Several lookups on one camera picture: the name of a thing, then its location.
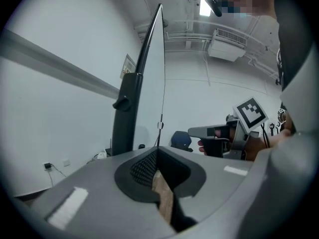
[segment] hand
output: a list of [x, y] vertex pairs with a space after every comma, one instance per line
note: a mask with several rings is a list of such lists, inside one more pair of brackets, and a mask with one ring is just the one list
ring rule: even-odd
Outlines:
[[[280, 141], [291, 136], [291, 132], [288, 129], [282, 130], [279, 134], [269, 137], [270, 147], [276, 146]], [[246, 160], [254, 161], [258, 152], [262, 149], [266, 149], [264, 139], [250, 137], [245, 145]]]
[[[234, 140], [234, 137], [235, 137], [235, 132], [236, 132], [236, 129], [231, 127], [230, 130], [229, 130], [229, 143], [227, 144], [227, 149], [228, 150], [230, 150], [230, 148], [231, 148], [231, 144], [232, 144], [232, 142]], [[220, 135], [221, 135], [220, 130], [215, 130], [215, 137], [216, 138], [220, 138]], [[197, 144], [200, 146], [199, 147], [199, 151], [200, 152], [204, 152], [204, 155], [207, 156], [207, 153], [204, 150], [204, 147], [203, 147], [204, 144], [202, 143], [202, 141], [199, 140]]]

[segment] blue chair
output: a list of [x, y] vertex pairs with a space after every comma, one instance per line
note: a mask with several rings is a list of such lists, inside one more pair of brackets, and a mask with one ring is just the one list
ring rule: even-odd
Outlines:
[[170, 145], [171, 147], [193, 152], [191, 148], [188, 148], [191, 144], [191, 139], [187, 132], [176, 131], [171, 137], [170, 141], [171, 141], [171, 145]]

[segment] air conditioning unit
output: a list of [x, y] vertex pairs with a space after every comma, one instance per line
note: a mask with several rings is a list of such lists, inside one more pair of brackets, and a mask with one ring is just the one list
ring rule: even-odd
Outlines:
[[231, 32], [216, 29], [208, 47], [211, 57], [221, 58], [234, 62], [246, 53], [247, 40]]

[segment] power cable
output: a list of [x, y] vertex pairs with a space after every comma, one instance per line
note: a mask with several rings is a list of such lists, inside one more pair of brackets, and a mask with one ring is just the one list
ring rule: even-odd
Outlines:
[[48, 174], [49, 174], [49, 176], [50, 176], [51, 184], [52, 184], [52, 187], [53, 187], [53, 186], [54, 186], [54, 185], [53, 185], [53, 180], [52, 180], [52, 177], [51, 177], [51, 174], [50, 174], [49, 171], [48, 171]]
[[51, 166], [53, 166], [53, 167], [55, 168], [55, 170], [57, 170], [58, 172], [60, 172], [60, 173], [66, 178], [66, 176], [65, 176], [60, 170], [58, 170], [53, 164], [51, 164]]
[[265, 131], [265, 123], [263, 123], [261, 125], [261, 128], [263, 129], [263, 138], [264, 138], [265, 146], [266, 146], [266, 148], [270, 148], [269, 139], [268, 139], [267, 133]]

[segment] ceiling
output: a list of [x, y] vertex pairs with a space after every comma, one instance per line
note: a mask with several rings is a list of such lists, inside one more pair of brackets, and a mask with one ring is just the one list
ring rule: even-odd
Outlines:
[[[279, 25], [271, 17], [246, 16], [241, 18], [238, 14], [232, 13], [223, 13], [221, 17], [216, 17], [214, 13], [211, 13], [210, 17], [205, 17], [199, 15], [200, 0], [120, 1], [141, 40], [143, 40], [151, 16], [157, 5], [161, 3], [163, 17], [168, 22], [168, 26], [164, 29], [165, 32], [167, 31], [165, 36], [167, 52], [173, 50], [201, 51], [202, 40], [211, 39], [214, 29], [219, 27], [246, 38], [248, 41], [246, 54], [256, 58], [252, 63], [258, 65], [259, 69], [262, 65], [267, 74], [274, 78], [277, 77], [276, 53], [279, 49]], [[193, 33], [197, 34], [196, 40], [191, 39], [190, 41]]]

